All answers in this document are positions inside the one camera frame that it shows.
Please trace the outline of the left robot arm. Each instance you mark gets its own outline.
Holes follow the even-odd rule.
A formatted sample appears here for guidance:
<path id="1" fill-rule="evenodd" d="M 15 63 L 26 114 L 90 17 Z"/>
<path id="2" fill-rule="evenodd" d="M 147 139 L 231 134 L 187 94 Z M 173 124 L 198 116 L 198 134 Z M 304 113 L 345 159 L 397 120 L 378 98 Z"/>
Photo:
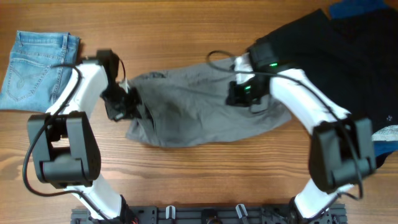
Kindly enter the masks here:
<path id="1" fill-rule="evenodd" d="M 74 195 L 93 223 L 139 223 L 124 197 L 101 175 L 101 154 L 89 117 L 99 99 L 112 121 L 140 118 L 141 97 L 117 81 L 122 60 L 110 49 L 67 63 L 73 73 L 60 98 L 27 122 L 30 146 L 22 166 L 25 188 L 40 197 Z"/>

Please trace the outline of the grey shorts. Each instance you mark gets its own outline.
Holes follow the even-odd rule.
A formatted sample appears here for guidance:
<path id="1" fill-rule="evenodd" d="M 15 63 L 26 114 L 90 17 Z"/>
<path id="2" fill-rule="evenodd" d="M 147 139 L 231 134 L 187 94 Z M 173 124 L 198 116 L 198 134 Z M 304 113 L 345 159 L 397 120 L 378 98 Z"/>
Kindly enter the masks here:
<path id="1" fill-rule="evenodd" d="M 207 64 L 139 75 L 128 81 L 142 103 L 126 133 L 133 141 L 160 147 L 233 142 L 271 131 L 290 121 L 288 109 L 271 96 L 259 106 L 226 104 L 234 76 Z"/>

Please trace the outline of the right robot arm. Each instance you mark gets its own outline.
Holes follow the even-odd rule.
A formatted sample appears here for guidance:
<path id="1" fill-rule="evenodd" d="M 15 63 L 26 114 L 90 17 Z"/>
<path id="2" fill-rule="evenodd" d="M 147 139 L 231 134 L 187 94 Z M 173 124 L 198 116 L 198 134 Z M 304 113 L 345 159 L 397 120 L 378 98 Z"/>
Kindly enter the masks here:
<path id="1" fill-rule="evenodd" d="M 310 135 L 310 180 L 290 200 L 288 222 L 314 222 L 343 195 L 361 200 L 364 179 L 376 171 L 370 119 L 330 100 L 299 66 L 271 61 L 259 71 L 251 56 L 231 56 L 233 64 L 228 70 L 236 76 L 230 84 L 233 103 L 251 106 L 270 93 Z"/>

